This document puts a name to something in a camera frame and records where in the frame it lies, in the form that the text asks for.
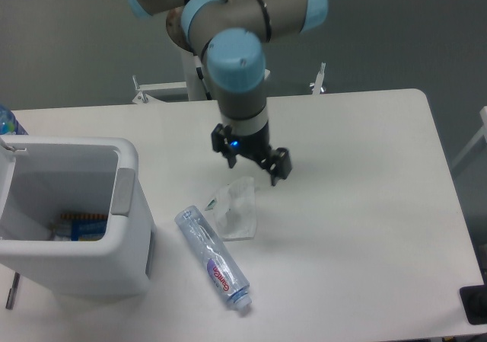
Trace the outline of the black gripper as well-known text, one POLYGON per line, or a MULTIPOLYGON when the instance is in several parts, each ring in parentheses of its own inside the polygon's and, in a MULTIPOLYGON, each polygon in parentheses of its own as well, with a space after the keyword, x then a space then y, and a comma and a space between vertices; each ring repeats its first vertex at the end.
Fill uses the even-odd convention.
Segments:
POLYGON ((270 176, 271 185, 285 180, 292 170, 291 156, 287 148, 273 149, 269 144, 269 122, 257 132, 248 136, 238 136, 229 125, 219 123, 211 133, 212 150, 222 154, 228 167, 237 163, 237 155, 241 155, 258 165, 270 176))

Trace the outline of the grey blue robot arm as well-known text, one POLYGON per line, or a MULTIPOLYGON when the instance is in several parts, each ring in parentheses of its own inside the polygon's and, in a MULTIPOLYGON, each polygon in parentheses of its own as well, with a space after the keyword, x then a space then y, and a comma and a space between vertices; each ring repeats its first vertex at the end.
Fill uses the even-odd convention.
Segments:
POLYGON ((263 44, 320 26, 328 14, 328 0, 127 2, 140 18, 181 9, 183 35, 202 63, 209 94, 221 114, 211 134, 213 150, 230 166, 244 157, 266 171, 273 183, 286 179, 292 169, 289 151, 269 142, 263 44))

